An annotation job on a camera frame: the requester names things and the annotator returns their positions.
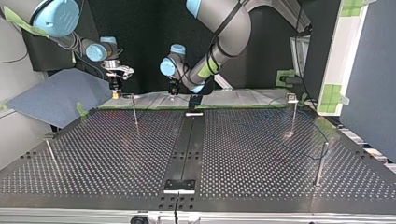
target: blue mat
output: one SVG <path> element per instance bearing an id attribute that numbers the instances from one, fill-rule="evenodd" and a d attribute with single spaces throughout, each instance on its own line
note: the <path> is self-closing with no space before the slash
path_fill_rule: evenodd
<path id="1" fill-rule="evenodd" d="M 7 106 L 26 116 L 64 128 L 112 96 L 108 83 L 77 69 L 63 70 L 17 96 Z"/>

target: black metal surface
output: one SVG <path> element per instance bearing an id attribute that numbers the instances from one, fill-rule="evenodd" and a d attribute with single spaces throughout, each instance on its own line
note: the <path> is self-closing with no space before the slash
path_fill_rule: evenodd
<path id="1" fill-rule="evenodd" d="M 195 180 L 167 180 L 165 190 L 195 190 Z"/>
<path id="2" fill-rule="evenodd" d="M 291 135 L 288 109 L 212 110 L 205 115 L 203 159 L 195 167 L 202 166 L 195 211 L 396 212 L 396 176 L 327 120 L 299 111 Z M 330 149 L 316 188 L 326 139 Z"/>
<path id="3" fill-rule="evenodd" d="M 396 214 L 390 170 L 326 119 L 299 110 L 293 125 L 292 112 L 138 111 L 138 131 L 133 111 L 98 111 L 52 143 L 57 161 L 40 146 L 0 171 L 0 207 Z M 196 193 L 164 195 L 167 180 Z"/>
<path id="4" fill-rule="evenodd" d="M 138 126 L 133 111 L 97 111 L 51 142 L 56 161 L 43 150 L 3 175 L 0 206 L 21 207 L 36 198 L 33 207 L 69 208 L 76 200 L 76 207 L 158 209 L 183 111 L 137 116 Z"/>

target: metal bracket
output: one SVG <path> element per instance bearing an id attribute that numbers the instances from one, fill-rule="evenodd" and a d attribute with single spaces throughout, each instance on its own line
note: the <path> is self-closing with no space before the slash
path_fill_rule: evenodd
<path id="1" fill-rule="evenodd" d="M 108 71 L 108 77 L 119 77 L 124 81 L 128 80 L 134 74 L 133 68 L 126 65 L 120 65 L 120 61 L 118 60 L 104 61 L 102 67 Z M 116 72 L 122 72 L 123 74 L 122 76 L 119 76 Z"/>
<path id="2" fill-rule="evenodd" d="M 194 194 L 195 180 L 167 180 L 163 193 L 165 194 Z"/>

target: gray wall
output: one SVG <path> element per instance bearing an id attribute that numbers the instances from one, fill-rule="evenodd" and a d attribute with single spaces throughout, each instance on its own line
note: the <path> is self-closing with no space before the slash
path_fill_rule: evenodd
<path id="1" fill-rule="evenodd" d="M 396 161 L 396 1 L 369 6 L 341 121 Z"/>
<path id="2" fill-rule="evenodd" d="M 44 80 L 43 73 L 33 71 L 29 56 L 17 63 L 4 63 L 25 53 L 21 34 L 0 19 L 0 104 Z M 0 109 L 0 169 L 37 146 L 48 132 L 46 123 Z"/>

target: white wall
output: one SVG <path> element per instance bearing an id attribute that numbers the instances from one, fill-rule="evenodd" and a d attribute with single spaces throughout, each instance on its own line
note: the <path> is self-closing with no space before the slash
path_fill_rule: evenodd
<path id="1" fill-rule="evenodd" d="M 21 58 L 26 53 L 21 34 L 0 19 L 0 104 L 29 90 L 44 80 L 34 72 L 29 56 L 17 63 L 3 63 Z M 24 152 L 41 143 L 50 126 L 15 111 L 0 111 L 0 169 Z"/>

